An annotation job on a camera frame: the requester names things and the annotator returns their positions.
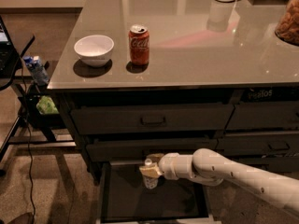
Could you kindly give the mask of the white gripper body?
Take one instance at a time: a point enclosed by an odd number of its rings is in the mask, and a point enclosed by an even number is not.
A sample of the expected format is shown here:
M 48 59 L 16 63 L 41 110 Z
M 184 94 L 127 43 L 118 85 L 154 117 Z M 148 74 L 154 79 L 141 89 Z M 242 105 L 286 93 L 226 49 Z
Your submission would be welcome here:
M 168 180 L 193 179 L 195 177 L 192 170 L 192 155 L 168 153 L 160 159 L 159 168 Z

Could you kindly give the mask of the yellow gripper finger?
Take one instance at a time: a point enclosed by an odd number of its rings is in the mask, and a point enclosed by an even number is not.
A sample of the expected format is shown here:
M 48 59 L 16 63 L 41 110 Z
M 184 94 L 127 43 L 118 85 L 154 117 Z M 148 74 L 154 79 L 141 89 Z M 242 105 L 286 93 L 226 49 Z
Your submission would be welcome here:
M 140 166 L 139 170 L 143 176 L 150 178 L 159 178 L 162 175 L 159 167 L 157 165 L 153 166 Z
M 155 154 L 149 154 L 146 158 L 146 163 L 155 163 L 159 162 L 160 159 L 164 156 L 163 153 L 155 153 Z

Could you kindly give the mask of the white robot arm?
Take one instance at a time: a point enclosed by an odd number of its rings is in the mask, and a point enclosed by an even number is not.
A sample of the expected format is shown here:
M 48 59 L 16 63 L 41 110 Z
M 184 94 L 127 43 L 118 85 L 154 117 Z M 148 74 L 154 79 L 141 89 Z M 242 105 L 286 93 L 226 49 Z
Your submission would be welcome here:
M 188 179 L 206 186 L 230 181 L 276 208 L 298 217 L 299 180 L 231 161 L 207 148 L 191 155 L 150 154 L 139 167 L 145 186 L 154 189 L 160 176 L 168 180 Z

